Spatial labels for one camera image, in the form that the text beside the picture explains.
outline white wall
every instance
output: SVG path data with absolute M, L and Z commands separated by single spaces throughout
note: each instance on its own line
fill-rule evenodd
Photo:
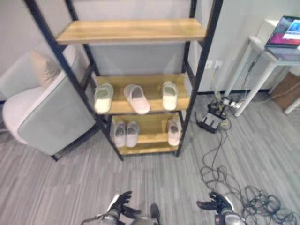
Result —
M 62 0 L 37 0 L 49 26 L 57 34 L 71 20 Z M 22 0 L 0 1 L 0 74 L 43 37 Z
M 190 0 L 95 0 L 74 3 L 82 20 L 187 18 Z M 184 42 L 91 46 L 103 75 L 180 73 Z
M 57 34 L 70 18 L 63 0 L 37 0 L 50 28 Z M 196 17 L 206 25 L 212 0 L 198 0 Z M 138 19 L 187 17 L 190 0 L 77 0 L 80 19 Z M 278 19 L 283 14 L 299 13 L 299 0 L 224 0 L 209 59 L 223 60 L 216 75 L 221 90 L 225 90 L 247 46 L 247 37 L 255 35 L 264 18 Z M 0 1 L 0 74 L 23 53 L 43 40 L 23 1 Z M 191 45 L 189 61 L 196 68 L 200 47 Z M 100 72 L 104 75 L 179 73 L 183 43 L 138 43 L 93 45 Z M 257 66 L 257 75 L 262 71 Z M 205 71 L 201 91 L 210 90 L 212 71 Z M 255 78 L 249 80 L 251 88 Z
M 205 5 L 209 6 L 211 0 L 205 1 Z M 221 11 L 220 19 L 218 22 L 217 30 L 213 39 L 212 47 L 210 50 L 209 59 L 210 60 L 223 60 L 223 66 L 221 70 L 216 74 L 216 82 L 219 90 L 226 90 L 229 81 L 232 78 L 237 65 L 247 47 L 248 36 L 256 35 L 263 20 L 265 18 L 269 19 L 280 19 L 284 14 L 296 15 L 299 14 L 300 1 L 299 0 L 224 0 L 223 8 Z M 203 14 L 201 12 L 209 11 L 209 9 L 198 8 L 196 17 Z M 199 48 L 195 43 L 193 43 L 192 49 Z M 190 54 L 190 64 L 196 66 L 195 59 L 200 55 L 196 52 L 191 52 Z M 250 58 L 250 63 L 255 54 L 253 53 Z M 252 88 L 255 79 L 262 73 L 263 66 L 266 62 L 261 60 L 246 85 L 246 89 Z M 234 90 L 240 90 L 241 84 L 244 81 L 246 75 L 246 69 L 249 64 L 245 66 L 244 71 L 240 80 L 234 87 Z M 200 91 L 212 90 L 210 87 L 213 70 L 205 71 L 203 75 L 203 80 L 200 86 Z M 271 77 L 263 88 L 268 89 L 272 85 Z

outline laptop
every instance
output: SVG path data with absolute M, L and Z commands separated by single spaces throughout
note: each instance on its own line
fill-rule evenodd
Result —
M 278 60 L 300 62 L 300 17 L 283 16 L 265 49 Z

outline shelf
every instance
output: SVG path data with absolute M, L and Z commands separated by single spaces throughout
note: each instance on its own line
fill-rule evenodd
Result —
M 200 41 L 205 38 L 205 34 L 206 30 L 194 18 L 73 21 L 56 40 L 62 45 L 128 41 Z
M 134 120 L 140 125 L 138 144 L 133 148 L 119 148 L 120 153 L 122 155 L 132 155 L 176 151 L 177 146 L 171 146 L 168 143 L 167 123 L 169 119 L 179 120 L 178 113 L 113 116 L 114 123 L 124 121 L 128 124 Z
M 170 119 L 179 121 L 177 112 L 147 115 L 120 115 L 113 116 L 113 122 L 123 121 L 128 124 L 136 121 L 140 125 L 138 144 L 168 142 L 167 123 Z
M 164 81 L 172 81 L 178 88 L 178 100 L 176 111 L 185 110 L 188 107 L 190 96 L 188 95 L 184 80 L 185 74 L 172 75 L 126 75 L 126 76 L 97 76 L 98 84 L 110 83 L 114 87 L 111 110 L 107 114 L 134 113 L 131 105 L 124 96 L 126 85 L 134 83 L 140 85 L 144 95 L 151 106 L 150 112 L 163 112 L 162 86 Z
M 172 152 L 172 151 L 177 151 L 177 146 L 170 146 L 167 142 L 144 143 L 144 144 L 137 144 L 133 148 L 128 148 L 128 147 L 119 148 L 119 151 L 122 155 Z

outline cushion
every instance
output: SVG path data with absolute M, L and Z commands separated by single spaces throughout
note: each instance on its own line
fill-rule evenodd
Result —
M 30 59 L 41 86 L 46 89 L 60 73 L 60 67 L 37 51 L 30 52 Z
M 23 115 L 43 92 L 44 89 L 42 87 L 28 89 L 9 98 L 3 106 L 3 121 L 14 138 L 19 142 L 27 144 L 27 142 L 18 135 L 17 131 L 21 125 Z

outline pillow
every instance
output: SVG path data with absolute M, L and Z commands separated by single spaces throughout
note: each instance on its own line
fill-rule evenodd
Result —
M 60 67 L 37 51 L 30 52 L 30 59 L 39 83 L 46 89 L 60 73 Z

